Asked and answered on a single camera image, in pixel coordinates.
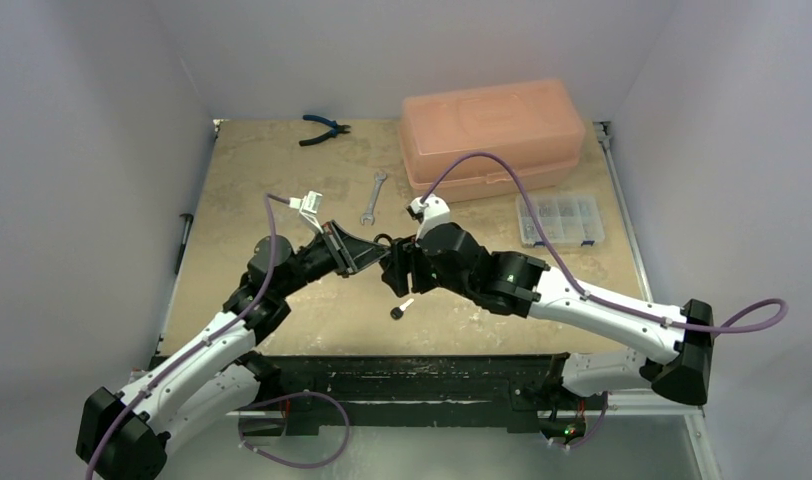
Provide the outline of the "black key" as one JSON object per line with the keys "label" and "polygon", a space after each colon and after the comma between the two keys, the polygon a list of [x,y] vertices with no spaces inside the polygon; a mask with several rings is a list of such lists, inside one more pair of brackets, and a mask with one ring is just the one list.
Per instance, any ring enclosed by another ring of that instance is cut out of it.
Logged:
{"label": "black key", "polygon": [[392,308],[389,312],[390,317],[393,320],[400,320],[404,316],[405,311],[414,303],[414,301],[415,301],[414,298],[409,298],[399,306]]}

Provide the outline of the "black padlock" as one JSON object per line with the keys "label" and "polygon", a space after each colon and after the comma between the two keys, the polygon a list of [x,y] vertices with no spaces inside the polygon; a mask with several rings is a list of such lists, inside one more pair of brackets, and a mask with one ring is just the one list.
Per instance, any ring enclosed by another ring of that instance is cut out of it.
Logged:
{"label": "black padlock", "polygon": [[396,245],[396,240],[386,233],[379,233],[373,238],[373,242],[380,247],[391,249]]}

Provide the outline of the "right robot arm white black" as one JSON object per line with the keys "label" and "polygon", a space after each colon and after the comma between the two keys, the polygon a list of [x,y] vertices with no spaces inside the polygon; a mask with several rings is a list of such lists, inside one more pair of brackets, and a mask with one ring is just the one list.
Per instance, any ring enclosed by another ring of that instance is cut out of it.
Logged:
{"label": "right robot arm white black", "polygon": [[496,315],[557,321],[618,342],[625,355],[596,361],[569,356],[546,376],[543,392],[558,407],[602,390],[648,386],[680,404],[709,398],[714,341],[712,307],[646,303],[584,284],[576,290],[562,271],[517,251],[491,252],[455,223],[422,238],[392,241],[380,262],[382,281],[398,297],[441,288]]}

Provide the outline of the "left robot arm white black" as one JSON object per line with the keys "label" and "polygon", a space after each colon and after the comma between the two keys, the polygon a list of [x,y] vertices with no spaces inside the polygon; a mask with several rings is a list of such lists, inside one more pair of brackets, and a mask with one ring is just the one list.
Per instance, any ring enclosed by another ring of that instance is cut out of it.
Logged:
{"label": "left robot arm white black", "polygon": [[386,244],[336,222],[305,246],[280,235],[256,245],[239,287],[204,329],[134,382],[85,401],[76,443],[86,478],[154,479],[171,454],[218,417],[286,407],[309,391],[285,389],[281,370],[255,348],[288,317],[288,297],[334,273],[355,275],[389,257]]}

